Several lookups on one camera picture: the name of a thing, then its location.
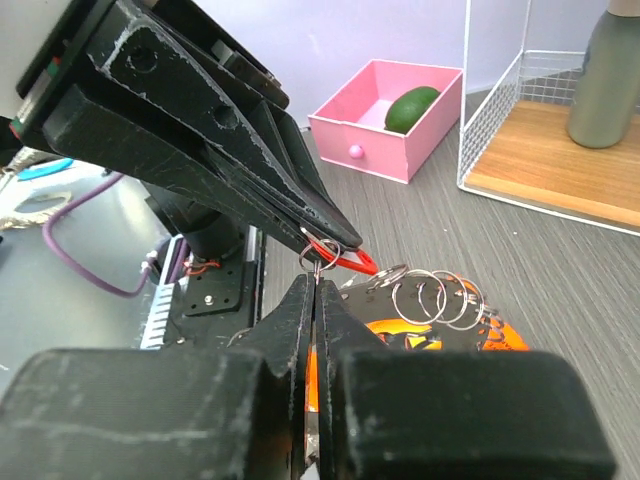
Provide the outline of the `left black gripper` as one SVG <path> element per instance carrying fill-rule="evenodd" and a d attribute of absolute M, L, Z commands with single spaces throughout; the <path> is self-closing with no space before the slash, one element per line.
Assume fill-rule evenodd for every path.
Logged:
<path fill-rule="evenodd" d="M 74 1 L 18 82 L 24 145 L 255 226 L 358 248 L 269 69 L 192 1 Z"/>

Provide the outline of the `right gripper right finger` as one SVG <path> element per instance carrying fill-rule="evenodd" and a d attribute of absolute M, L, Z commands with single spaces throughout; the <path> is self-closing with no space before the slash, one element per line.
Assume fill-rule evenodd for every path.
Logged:
<path fill-rule="evenodd" d="M 403 351 L 315 292 L 323 479 L 611 479 L 577 372 L 547 352 Z"/>

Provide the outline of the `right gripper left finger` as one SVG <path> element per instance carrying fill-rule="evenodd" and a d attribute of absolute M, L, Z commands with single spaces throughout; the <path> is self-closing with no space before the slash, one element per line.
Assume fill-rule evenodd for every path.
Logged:
<path fill-rule="evenodd" d="M 280 304 L 220 349 L 52 349 L 1 401 L 5 479 L 297 479 L 316 293 Z"/>

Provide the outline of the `red key tag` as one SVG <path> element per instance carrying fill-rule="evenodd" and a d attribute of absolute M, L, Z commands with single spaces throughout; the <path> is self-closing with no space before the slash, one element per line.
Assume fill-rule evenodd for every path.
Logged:
<path fill-rule="evenodd" d="M 342 267 L 366 275 L 374 275 L 379 271 L 374 260 L 363 250 L 343 251 L 339 244 L 329 239 L 311 240 L 310 243 L 329 266 Z"/>

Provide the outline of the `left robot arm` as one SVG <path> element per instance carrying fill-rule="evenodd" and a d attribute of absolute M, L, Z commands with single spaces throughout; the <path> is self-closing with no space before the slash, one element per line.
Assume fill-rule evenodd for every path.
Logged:
<path fill-rule="evenodd" d="M 193 1 L 5 1 L 1 114 L 23 145 L 141 181 L 214 253 L 242 226 L 294 251 L 362 240 L 273 74 Z"/>

